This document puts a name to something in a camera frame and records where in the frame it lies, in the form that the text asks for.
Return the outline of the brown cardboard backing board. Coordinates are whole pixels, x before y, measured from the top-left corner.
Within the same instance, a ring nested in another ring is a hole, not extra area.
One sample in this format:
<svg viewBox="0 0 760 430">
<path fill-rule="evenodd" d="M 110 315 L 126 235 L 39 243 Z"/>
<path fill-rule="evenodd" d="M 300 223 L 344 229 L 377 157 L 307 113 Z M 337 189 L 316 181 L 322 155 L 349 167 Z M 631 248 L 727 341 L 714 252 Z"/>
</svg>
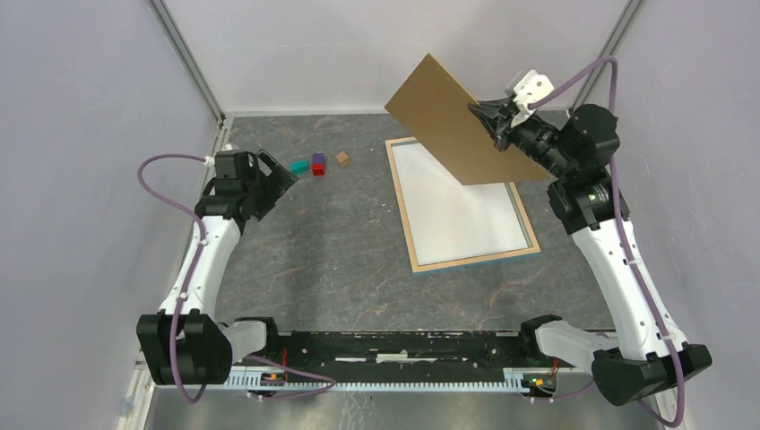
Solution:
<svg viewBox="0 0 760 430">
<path fill-rule="evenodd" d="M 384 108 L 462 185 L 533 182 L 548 172 L 515 147 L 500 152 L 470 112 L 471 94 L 426 54 Z"/>
</svg>

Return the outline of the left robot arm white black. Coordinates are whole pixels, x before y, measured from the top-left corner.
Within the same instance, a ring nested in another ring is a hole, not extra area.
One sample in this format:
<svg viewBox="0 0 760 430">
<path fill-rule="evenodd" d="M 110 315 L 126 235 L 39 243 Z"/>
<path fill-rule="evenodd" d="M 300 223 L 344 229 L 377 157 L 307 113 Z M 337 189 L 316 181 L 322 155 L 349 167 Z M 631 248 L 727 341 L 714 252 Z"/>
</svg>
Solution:
<svg viewBox="0 0 760 430">
<path fill-rule="evenodd" d="M 243 317 L 221 327 L 214 310 L 246 223 L 262 220 L 298 179 L 266 150 L 221 150 L 201 162 L 213 175 L 192 209 L 179 208 L 194 224 L 175 284 L 158 312 L 141 315 L 136 325 L 158 385 L 222 384 L 248 356 L 266 366 L 281 355 L 272 318 Z"/>
</svg>

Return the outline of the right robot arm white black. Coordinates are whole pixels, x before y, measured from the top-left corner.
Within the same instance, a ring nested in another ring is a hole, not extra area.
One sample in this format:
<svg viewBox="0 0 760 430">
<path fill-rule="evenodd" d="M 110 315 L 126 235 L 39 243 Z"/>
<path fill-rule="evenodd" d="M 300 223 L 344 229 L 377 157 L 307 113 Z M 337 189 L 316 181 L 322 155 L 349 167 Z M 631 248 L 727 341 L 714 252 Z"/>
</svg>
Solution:
<svg viewBox="0 0 760 430">
<path fill-rule="evenodd" d="M 555 216 L 590 265 L 609 308 L 616 337 L 605 339 L 547 314 L 523 322 L 517 351 L 539 366 L 550 357 L 590 374 L 600 394 L 622 406 L 677 388 L 712 364 L 669 316 L 640 252 L 629 210 L 608 164 L 620 140 L 617 118 L 587 104 L 555 127 L 538 116 L 520 120 L 512 99 L 470 105 L 500 151 L 517 149 L 554 181 Z"/>
</svg>

